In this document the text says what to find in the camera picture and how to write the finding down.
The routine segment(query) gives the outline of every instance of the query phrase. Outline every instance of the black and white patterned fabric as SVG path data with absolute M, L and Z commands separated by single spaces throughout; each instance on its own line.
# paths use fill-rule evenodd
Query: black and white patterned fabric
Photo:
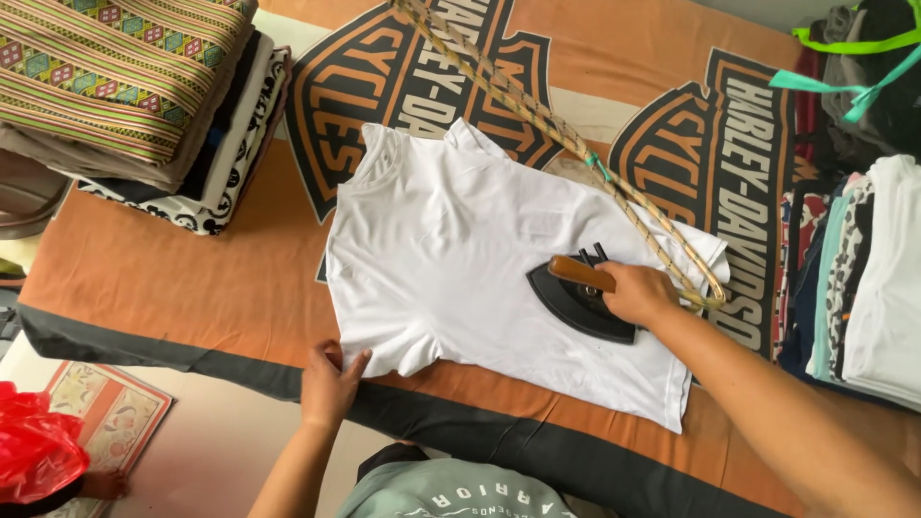
M 854 271 L 854 262 L 857 259 L 857 249 L 863 242 L 863 234 L 857 227 L 854 217 L 857 206 L 867 203 L 873 194 L 873 183 L 868 176 L 864 176 L 854 184 L 854 192 L 847 202 L 845 210 L 845 223 L 841 232 L 841 246 L 832 260 L 832 270 L 828 277 L 828 292 L 825 294 L 825 307 L 828 309 L 828 336 L 829 348 L 832 354 L 829 358 L 829 375 L 835 381 L 842 381 L 835 375 L 835 366 L 838 362 L 838 348 L 845 340 L 842 321 L 844 318 L 845 286 Z
M 275 103 L 281 94 L 281 86 L 285 83 L 285 62 L 289 55 L 290 50 L 286 47 L 272 51 L 272 57 L 269 59 L 269 64 L 265 70 L 265 81 L 262 84 L 259 101 L 256 103 L 256 111 L 253 112 L 250 118 L 250 125 L 246 130 L 242 143 L 240 143 L 237 159 L 234 161 L 233 170 L 227 179 L 227 187 L 221 195 L 221 202 L 216 210 L 202 208 L 197 214 L 189 214 L 190 211 L 188 210 L 175 210 L 174 206 L 163 206 L 157 200 L 137 204 L 129 202 L 118 194 L 93 182 L 80 181 L 77 183 L 77 189 L 143 210 L 147 214 L 158 218 L 168 219 L 172 223 L 202 236 L 220 234 L 236 208 L 237 199 L 246 180 L 246 175 L 249 174 L 250 165 L 259 154 L 262 141 L 266 137 L 272 138 L 271 135 L 266 135 L 266 129 L 272 118 Z

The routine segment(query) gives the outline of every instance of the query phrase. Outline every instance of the hand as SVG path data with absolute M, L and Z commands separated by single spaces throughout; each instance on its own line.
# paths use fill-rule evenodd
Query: hand
M 608 310 L 631 324 L 649 329 L 664 310 L 679 307 L 678 290 L 669 276 L 648 266 L 630 266 L 608 261 L 595 269 L 617 280 L 617 291 L 604 292 Z
M 348 371 L 342 372 L 342 350 L 335 340 L 311 347 L 300 381 L 301 424 L 324 428 L 342 424 L 369 360 L 371 351 L 363 350 Z

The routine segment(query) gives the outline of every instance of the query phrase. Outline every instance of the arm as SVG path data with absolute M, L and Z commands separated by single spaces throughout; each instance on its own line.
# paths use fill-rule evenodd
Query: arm
M 332 444 L 371 358 L 371 351 L 363 351 L 342 373 L 334 364 L 341 364 L 341 356 L 324 354 L 324 349 L 333 347 L 335 343 L 329 341 L 309 351 L 301 380 L 300 428 L 275 462 L 249 518 L 305 517 L 317 511 Z
M 668 276 L 643 266 L 598 268 L 617 279 L 617 292 L 604 294 L 611 312 L 645 326 L 674 353 L 811 509 L 854 517 L 921 515 L 921 486 L 904 465 L 875 452 L 804 383 L 683 310 Z

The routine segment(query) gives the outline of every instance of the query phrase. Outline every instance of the gray-green t-shirt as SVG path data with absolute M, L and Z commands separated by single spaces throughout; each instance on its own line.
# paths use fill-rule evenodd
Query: gray-green t-shirt
M 457 459 L 380 466 L 362 478 L 336 516 L 577 518 L 536 478 Z

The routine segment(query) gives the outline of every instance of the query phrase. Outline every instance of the white t-shirt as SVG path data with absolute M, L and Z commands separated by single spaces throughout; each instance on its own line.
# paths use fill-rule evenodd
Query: white t-shirt
M 678 359 L 646 331 L 632 346 L 579 333 L 526 278 L 596 241 L 613 260 L 664 270 L 608 194 L 518 164 L 463 120 L 444 140 L 379 124 L 362 134 L 367 154 L 339 186 L 326 250 L 346 363 L 363 348 L 374 350 L 367 377 L 473 363 L 681 432 L 690 374 Z M 637 212 L 704 293 L 678 243 Z M 726 243 L 678 227 L 729 280 Z
M 921 167 L 879 159 L 873 241 L 845 333 L 845 381 L 921 404 Z

